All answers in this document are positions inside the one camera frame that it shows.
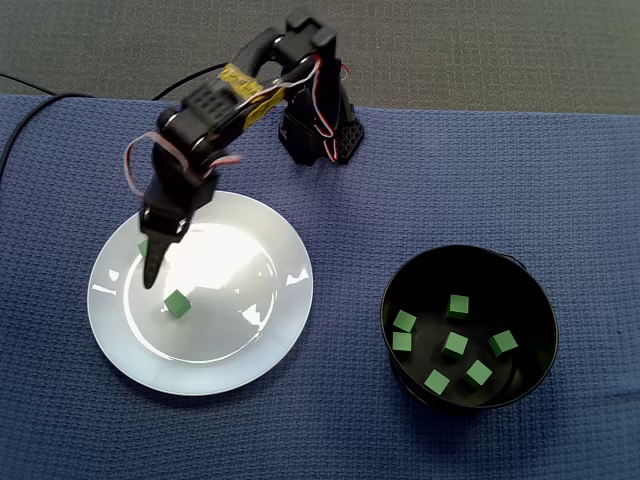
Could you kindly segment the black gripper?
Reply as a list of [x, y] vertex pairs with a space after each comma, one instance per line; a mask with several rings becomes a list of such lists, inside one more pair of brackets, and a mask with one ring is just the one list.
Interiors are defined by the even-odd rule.
[[195, 212], [212, 200], [218, 184], [216, 172], [202, 178], [184, 171], [162, 147], [152, 149], [152, 164], [154, 172], [140, 212], [140, 229], [147, 240], [145, 289], [153, 287], [169, 246], [182, 240]]

